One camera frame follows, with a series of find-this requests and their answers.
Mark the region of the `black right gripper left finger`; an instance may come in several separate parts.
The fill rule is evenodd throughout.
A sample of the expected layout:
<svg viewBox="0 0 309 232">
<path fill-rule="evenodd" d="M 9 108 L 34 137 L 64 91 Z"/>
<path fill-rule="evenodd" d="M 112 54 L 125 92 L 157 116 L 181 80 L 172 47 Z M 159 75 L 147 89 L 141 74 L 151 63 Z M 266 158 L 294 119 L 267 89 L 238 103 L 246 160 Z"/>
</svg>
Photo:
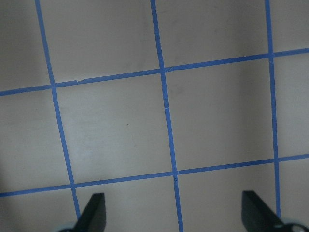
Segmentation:
<svg viewBox="0 0 309 232">
<path fill-rule="evenodd" d="M 73 227 L 58 232 L 103 232 L 106 228 L 106 203 L 104 193 L 94 193 Z"/>
</svg>

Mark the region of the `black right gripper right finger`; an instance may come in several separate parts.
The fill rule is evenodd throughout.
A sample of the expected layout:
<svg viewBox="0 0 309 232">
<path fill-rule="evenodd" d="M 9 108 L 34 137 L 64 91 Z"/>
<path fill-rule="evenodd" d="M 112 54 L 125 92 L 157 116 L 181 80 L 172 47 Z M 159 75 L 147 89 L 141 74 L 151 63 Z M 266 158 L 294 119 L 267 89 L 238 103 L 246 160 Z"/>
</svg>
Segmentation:
<svg viewBox="0 0 309 232">
<path fill-rule="evenodd" d="M 242 192 L 241 221 L 248 232 L 307 232 L 298 223 L 284 223 L 252 190 Z"/>
</svg>

